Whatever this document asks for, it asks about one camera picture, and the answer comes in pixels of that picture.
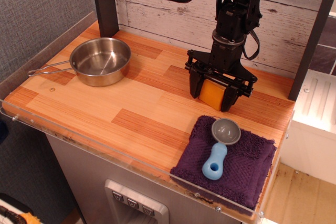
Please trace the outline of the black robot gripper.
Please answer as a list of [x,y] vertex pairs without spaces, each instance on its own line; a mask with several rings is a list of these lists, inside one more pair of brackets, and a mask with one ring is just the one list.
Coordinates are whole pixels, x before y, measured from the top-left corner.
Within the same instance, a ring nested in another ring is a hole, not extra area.
[[241,56],[246,55],[246,35],[239,40],[228,40],[213,35],[211,52],[188,50],[185,69],[190,73],[190,94],[198,98],[205,79],[225,86],[221,105],[222,112],[228,112],[242,95],[249,97],[257,77],[245,69]]

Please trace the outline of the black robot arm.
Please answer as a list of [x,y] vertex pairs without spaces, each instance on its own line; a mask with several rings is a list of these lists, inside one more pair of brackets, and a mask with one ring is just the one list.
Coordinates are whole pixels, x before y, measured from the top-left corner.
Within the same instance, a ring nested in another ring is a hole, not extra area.
[[189,50],[185,68],[190,74],[190,94],[204,98],[205,83],[224,86],[218,109],[227,112],[242,95],[249,97],[257,77],[245,69],[240,60],[255,59],[260,50],[247,56],[245,43],[248,35],[260,43],[254,32],[262,18],[260,0],[216,0],[216,28],[213,30],[213,44],[210,52]]

